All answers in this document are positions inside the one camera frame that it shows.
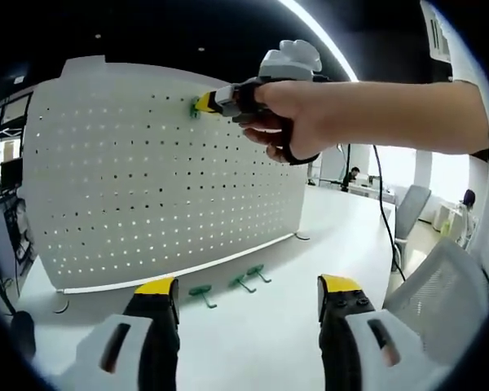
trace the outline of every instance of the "gray chair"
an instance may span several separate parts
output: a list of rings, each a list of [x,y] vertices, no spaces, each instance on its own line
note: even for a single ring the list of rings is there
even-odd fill
[[[479,264],[443,238],[385,301],[384,308],[422,339],[436,362],[454,364],[489,311],[489,285]]]
[[[394,242],[400,259],[396,261],[402,266],[402,259],[406,259],[406,244],[408,236],[424,210],[425,204],[431,196],[431,190],[427,187],[411,185],[407,190],[402,203],[397,208],[394,224]]]

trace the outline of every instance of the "window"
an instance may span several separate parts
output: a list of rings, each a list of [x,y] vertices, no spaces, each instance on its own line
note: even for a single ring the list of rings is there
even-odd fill
[[[431,192],[445,201],[457,203],[469,187],[469,155],[433,152]]]
[[[386,185],[409,187],[415,180],[416,149],[377,146],[381,159],[382,180]],[[377,158],[369,153],[368,175],[378,176]]]

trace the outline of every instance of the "pegboard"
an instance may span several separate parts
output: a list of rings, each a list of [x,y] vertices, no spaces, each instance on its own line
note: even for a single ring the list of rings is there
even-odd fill
[[[34,92],[24,191],[55,288],[184,270],[298,229],[306,166],[269,160],[227,118],[191,119],[213,87],[149,68],[109,64]]]

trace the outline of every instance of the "human hand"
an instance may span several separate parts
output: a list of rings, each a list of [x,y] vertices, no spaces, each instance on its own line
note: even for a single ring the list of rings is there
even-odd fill
[[[256,102],[266,104],[277,116],[293,121],[290,150],[296,159],[308,159],[330,146],[325,137],[326,86],[309,81],[276,81],[255,90]],[[240,126],[245,128],[244,135],[248,139],[267,145],[267,155],[271,159],[286,162],[280,148],[278,117],[270,115]]]

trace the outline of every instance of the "black ceiling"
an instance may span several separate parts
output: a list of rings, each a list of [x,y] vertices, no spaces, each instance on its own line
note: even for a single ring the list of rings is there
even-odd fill
[[[442,68],[429,56],[418,0],[297,1],[361,80],[431,82]],[[346,80],[321,41],[279,0],[14,2],[0,3],[0,75],[4,67],[10,80],[28,71],[22,84],[3,84],[0,95],[58,77],[66,59],[84,55],[243,81],[282,39],[313,43],[323,73]]]

